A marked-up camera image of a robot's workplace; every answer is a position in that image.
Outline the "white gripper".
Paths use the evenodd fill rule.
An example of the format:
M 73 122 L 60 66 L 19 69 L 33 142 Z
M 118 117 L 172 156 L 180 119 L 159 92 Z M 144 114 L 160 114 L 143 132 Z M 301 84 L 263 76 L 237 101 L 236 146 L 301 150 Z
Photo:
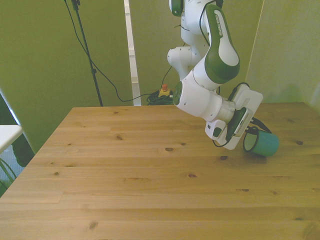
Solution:
M 258 128 L 249 126 L 260 126 L 261 121 L 254 114 L 263 100 L 263 95 L 251 90 L 247 84 L 237 85 L 231 92 L 229 98 L 223 100 L 222 109 L 228 107 L 228 112 L 223 113 L 223 121 L 226 123 L 216 142 L 220 147 L 233 150 L 242 135 L 245 133 L 257 133 Z

